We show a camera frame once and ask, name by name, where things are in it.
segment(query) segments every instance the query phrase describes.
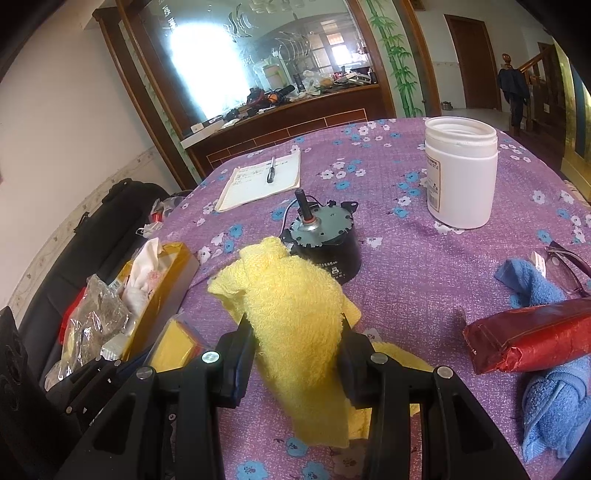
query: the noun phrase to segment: screw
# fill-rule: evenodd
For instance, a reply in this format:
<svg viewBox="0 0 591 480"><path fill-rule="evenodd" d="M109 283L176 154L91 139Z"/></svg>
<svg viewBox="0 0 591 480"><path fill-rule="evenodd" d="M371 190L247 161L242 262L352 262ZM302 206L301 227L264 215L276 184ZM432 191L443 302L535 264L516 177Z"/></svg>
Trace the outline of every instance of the screw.
<svg viewBox="0 0 591 480"><path fill-rule="evenodd" d="M453 377L453 370L449 367L439 367L437 369L437 375L442 378L451 378Z"/></svg>
<svg viewBox="0 0 591 480"><path fill-rule="evenodd" d="M150 367L140 367L135 373L135 376L140 380L147 380L152 376L153 370Z"/></svg>
<svg viewBox="0 0 591 480"><path fill-rule="evenodd" d="M220 354L215 351L205 352L201 356L201 360L203 360L207 364L214 364L218 360L220 360Z"/></svg>
<svg viewBox="0 0 591 480"><path fill-rule="evenodd" d="M378 365L383 365L384 363L386 363L388 361L388 355L386 355L385 353L380 353L380 352L372 353L370 358L373 363L378 364Z"/></svg>

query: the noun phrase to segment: jar label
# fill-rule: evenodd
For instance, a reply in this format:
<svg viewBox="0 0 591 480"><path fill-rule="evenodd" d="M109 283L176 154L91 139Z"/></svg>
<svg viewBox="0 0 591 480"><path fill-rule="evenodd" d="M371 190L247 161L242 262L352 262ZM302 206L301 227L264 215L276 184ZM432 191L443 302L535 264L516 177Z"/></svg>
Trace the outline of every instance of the jar label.
<svg viewBox="0 0 591 480"><path fill-rule="evenodd" d="M441 163L427 155L427 201L439 212L441 196Z"/></svg>

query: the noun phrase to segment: purple tablecloth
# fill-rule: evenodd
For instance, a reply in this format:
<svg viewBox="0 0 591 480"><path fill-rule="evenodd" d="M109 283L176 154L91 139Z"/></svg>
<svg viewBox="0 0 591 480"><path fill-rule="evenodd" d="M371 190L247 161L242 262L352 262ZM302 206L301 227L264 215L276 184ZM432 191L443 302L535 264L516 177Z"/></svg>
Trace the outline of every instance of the purple tablecloth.
<svg viewBox="0 0 591 480"><path fill-rule="evenodd" d="M544 163L499 132L499 161L490 221L473 231L441 226L426 206L424 120L399 119L335 127L249 153L218 167L167 219L159 237L183 241L200 258L183 309L211 345L235 328L207 293L207 279L236 259L238 250L279 235L293 192L225 213L213 211L232 169L301 149L301 186L321 202L355 200L361 271L343 290L361 309L356 329L396 343L431 365L450 365L474 393L521 458L521 396L529 375L474 375L462 338L468 322L515 306L493 274L508 257L528 258L555 239L584 257L591 215L565 191ZM227 479L356 478L363 444L348 450L310 447L293 439L290 421L251 375L236 410L220 412ZM416 429L413 446L418 446ZM420 449L413 452L418 478ZM561 462L546 452L527 465L532 479L550 479Z"/></svg>

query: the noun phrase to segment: blue towel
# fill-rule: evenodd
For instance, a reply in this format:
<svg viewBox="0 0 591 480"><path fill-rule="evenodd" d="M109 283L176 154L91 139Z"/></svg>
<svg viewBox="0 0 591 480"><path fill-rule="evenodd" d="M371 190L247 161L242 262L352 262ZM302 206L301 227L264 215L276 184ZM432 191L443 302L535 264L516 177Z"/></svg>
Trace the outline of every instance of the blue towel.
<svg viewBox="0 0 591 480"><path fill-rule="evenodd" d="M546 280L525 260L507 260L495 278L515 290L525 306L545 305L566 299L564 293ZM589 355L535 374L521 405L524 441L522 455L529 462L546 448L568 458L591 418Z"/></svg>
<svg viewBox="0 0 591 480"><path fill-rule="evenodd" d="M511 290L515 290L524 307L535 307L566 300L562 290L546 280L526 260L519 258L506 260L496 271L495 278Z"/></svg>

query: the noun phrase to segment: wooden door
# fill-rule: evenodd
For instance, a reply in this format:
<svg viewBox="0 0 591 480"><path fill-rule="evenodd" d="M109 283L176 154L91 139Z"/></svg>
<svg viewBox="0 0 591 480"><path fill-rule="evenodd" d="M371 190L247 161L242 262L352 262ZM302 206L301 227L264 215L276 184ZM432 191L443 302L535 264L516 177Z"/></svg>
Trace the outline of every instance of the wooden door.
<svg viewBox="0 0 591 480"><path fill-rule="evenodd" d="M501 110L495 57L485 23L454 15L445 17L460 64L466 108Z"/></svg>

